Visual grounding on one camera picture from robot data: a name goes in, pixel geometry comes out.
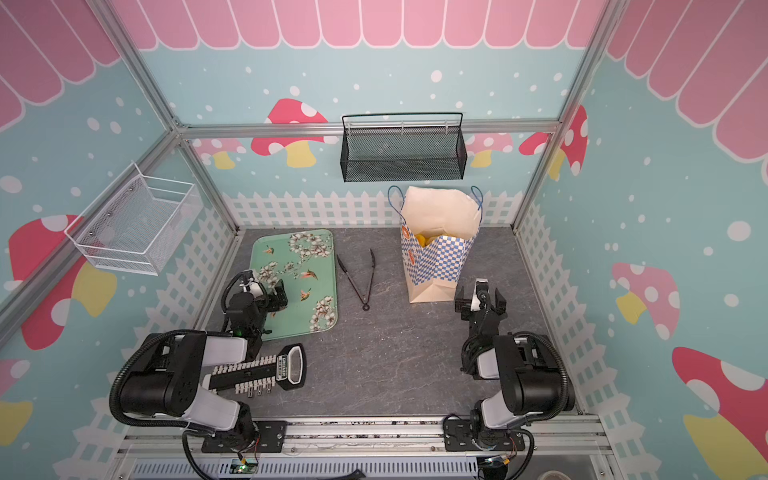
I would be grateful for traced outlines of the checkered paper bag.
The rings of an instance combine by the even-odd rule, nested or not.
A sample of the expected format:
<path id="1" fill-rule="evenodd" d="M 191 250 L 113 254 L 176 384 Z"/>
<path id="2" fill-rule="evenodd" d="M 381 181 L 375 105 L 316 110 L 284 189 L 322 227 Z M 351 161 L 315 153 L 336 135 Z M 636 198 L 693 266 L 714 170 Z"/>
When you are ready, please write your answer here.
<path id="1" fill-rule="evenodd" d="M 451 301 L 483 220 L 482 192 L 392 185 L 387 200 L 401 222 L 409 301 Z"/>

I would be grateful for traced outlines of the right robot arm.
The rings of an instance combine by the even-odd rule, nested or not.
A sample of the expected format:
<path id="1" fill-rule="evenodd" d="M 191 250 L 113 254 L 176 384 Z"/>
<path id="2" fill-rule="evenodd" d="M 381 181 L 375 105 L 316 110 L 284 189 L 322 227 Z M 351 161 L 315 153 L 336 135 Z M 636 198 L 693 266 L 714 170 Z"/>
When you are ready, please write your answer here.
<path id="1" fill-rule="evenodd" d="M 499 391 L 479 400 L 469 417 L 443 421 L 448 451 L 517 450 L 524 445 L 514 429 L 548 421 L 576 406 L 565 362 L 545 335 L 500 333 L 507 318 L 506 299 L 485 279 L 472 295 L 458 291 L 455 311 L 468 323 L 461 348 L 461 372 L 478 381 L 497 381 Z"/>

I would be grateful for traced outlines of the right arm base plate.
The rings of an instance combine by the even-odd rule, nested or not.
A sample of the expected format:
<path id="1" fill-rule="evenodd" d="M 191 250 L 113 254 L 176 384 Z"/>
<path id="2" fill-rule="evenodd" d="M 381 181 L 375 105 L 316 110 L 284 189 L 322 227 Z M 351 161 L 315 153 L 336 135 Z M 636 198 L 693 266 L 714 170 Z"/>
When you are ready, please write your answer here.
<path id="1" fill-rule="evenodd" d="M 526 449 L 521 435 L 488 429 L 481 420 L 456 415 L 443 419 L 442 435 L 448 452 L 522 452 Z"/>

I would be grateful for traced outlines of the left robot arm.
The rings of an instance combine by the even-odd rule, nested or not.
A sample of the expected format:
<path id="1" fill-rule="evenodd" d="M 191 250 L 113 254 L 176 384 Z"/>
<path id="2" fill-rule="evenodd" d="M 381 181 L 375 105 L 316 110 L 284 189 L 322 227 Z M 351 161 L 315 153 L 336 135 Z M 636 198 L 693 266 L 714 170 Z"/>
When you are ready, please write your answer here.
<path id="1" fill-rule="evenodd" d="M 238 273 L 221 298 L 221 331 L 178 329 L 146 337 L 111 386 L 112 416 L 128 426 L 180 427 L 232 450 L 251 447 L 258 427 L 250 408 L 203 386 L 202 370 L 255 360 L 268 315 L 287 305 L 281 280 L 268 287 L 251 270 Z"/>

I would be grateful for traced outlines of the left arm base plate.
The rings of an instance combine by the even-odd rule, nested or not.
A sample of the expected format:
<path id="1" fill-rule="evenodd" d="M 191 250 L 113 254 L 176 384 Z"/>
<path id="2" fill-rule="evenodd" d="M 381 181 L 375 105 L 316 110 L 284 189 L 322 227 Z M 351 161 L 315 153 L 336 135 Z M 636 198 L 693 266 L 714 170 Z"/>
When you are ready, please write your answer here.
<path id="1" fill-rule="evenodd" d="M 213 453 L 281 453 L 288 423 L 273 420 L 247 420 L 242 426 L 219 432 L 203 440 L 202 452 Z"/>

